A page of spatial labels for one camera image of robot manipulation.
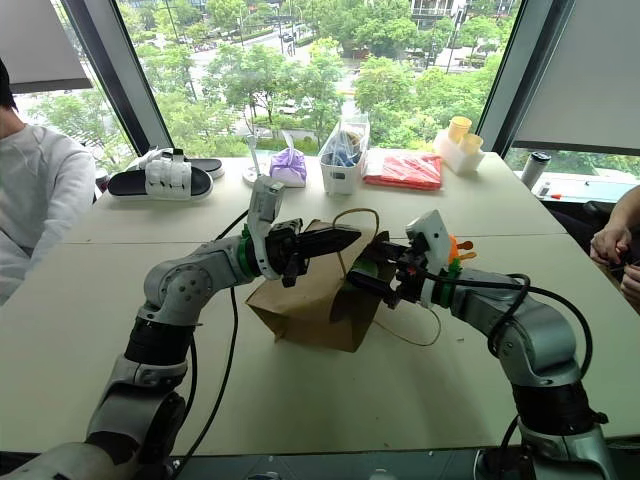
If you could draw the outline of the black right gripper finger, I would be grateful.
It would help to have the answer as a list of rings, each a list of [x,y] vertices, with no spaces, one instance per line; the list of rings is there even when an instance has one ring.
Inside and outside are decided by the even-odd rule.
[[[373,245],[374,258],[379,262],[398,262],[405,256],[408,247],[391,241],[375,242]]]
[[[354,287],[379,298],[389,308],[395,308],[400,302],[398,293],[391,288],[389,283],[367,272],[350,271],[346,279]]]

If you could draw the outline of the bystander hand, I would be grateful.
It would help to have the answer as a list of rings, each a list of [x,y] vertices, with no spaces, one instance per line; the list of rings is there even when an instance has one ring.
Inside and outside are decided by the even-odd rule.
[[[631,238],[626,225],[609,222],[591,239],[590,258],[603,265],[620,265]]]
[[[640,270],[636,265],[625,265],[620,283],[622,295],[632,308],[640,313]]]

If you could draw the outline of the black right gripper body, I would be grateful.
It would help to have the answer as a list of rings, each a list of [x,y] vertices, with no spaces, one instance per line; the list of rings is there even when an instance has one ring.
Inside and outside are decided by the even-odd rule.
[[[429,244],[425,238],[413,238],[408,245],[396,247],[396,294],[410,303],[429,303],[430,290],[426,276]]]

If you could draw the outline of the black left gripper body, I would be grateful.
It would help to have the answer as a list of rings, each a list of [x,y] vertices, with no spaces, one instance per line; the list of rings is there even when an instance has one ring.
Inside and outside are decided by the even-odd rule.
[[[297,278],[305,275],[308,269],[309,260],[300,253],[302,225],[301,218],[275,224],[265,240],[269,264],[285,288],[294,287]]]

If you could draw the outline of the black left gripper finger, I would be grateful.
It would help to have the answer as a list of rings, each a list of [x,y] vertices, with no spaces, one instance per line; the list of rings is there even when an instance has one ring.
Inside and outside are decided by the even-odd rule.
[[[324,255],[342,252],[348,247],[348,244],[337,243],[319,243],[319,244],[302,244],[299,247],[302,258],[310,259],[321,257]]]
[[[308,230],[298,236],[301,245],[351,245],[361,237],[361,231],[351,227],[323,227]]]

